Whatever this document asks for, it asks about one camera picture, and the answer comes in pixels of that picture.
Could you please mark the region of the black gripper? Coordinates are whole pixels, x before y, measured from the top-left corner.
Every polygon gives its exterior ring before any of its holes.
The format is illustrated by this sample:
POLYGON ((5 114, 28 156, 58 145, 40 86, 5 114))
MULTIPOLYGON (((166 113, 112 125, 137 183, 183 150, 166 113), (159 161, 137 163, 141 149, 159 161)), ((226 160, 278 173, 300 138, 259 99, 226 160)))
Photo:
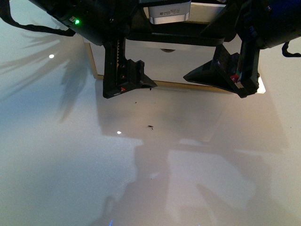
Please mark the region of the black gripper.
POLYGON ((36 0, 34 4, 74 32, 105 48, 103 97, 157 84, 144 62, 126 59, 126 39, 217 46, 254 38, 271 48, 301 35, 298 0, 212 0, 221 9, 202 9, 201 0, 36 0))

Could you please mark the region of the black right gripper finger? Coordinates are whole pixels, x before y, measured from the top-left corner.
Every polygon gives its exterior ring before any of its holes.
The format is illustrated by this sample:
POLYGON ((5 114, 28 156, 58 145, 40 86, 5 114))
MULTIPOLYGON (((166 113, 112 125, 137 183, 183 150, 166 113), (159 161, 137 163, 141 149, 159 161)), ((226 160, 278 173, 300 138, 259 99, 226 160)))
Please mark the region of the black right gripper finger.
POLYGON ((192 83, 223 89, 245 98, 259 88, 260 48, 255 41, 242 42, 240 53, 230 54, 221 44, 211 61, 192 70, 183 78, 192 83))

